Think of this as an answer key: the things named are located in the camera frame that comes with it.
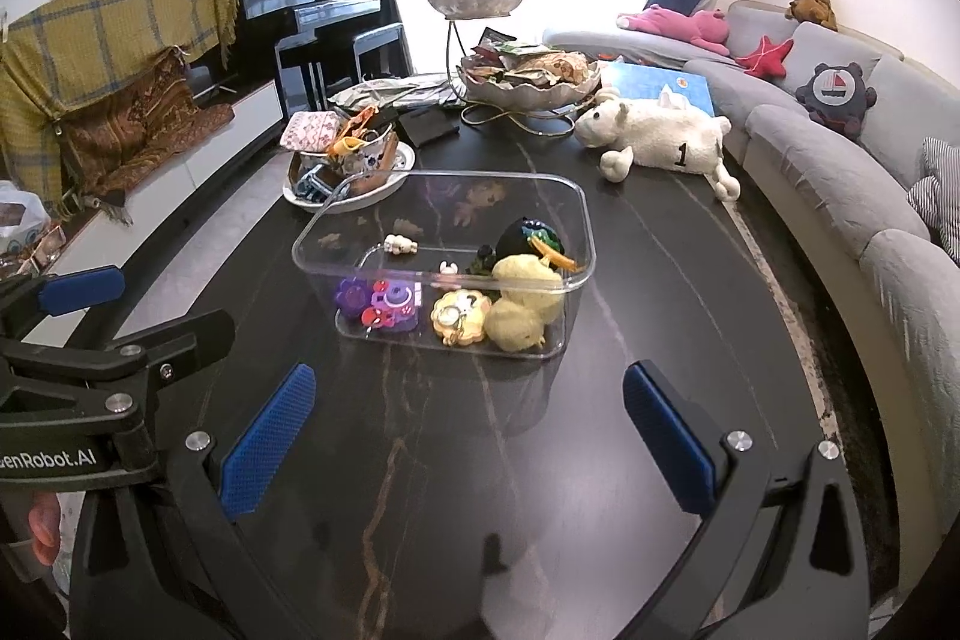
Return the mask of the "person hand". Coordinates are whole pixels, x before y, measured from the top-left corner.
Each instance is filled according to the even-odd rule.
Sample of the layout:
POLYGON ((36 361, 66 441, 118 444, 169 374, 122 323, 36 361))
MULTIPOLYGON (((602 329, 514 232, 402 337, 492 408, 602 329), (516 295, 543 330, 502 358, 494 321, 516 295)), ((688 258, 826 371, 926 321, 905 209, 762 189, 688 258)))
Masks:
POLYGON ((38 492, 28 513, 34 557, 44 567, 52 567, 60 551, 60 503, 53 492, 38 492))

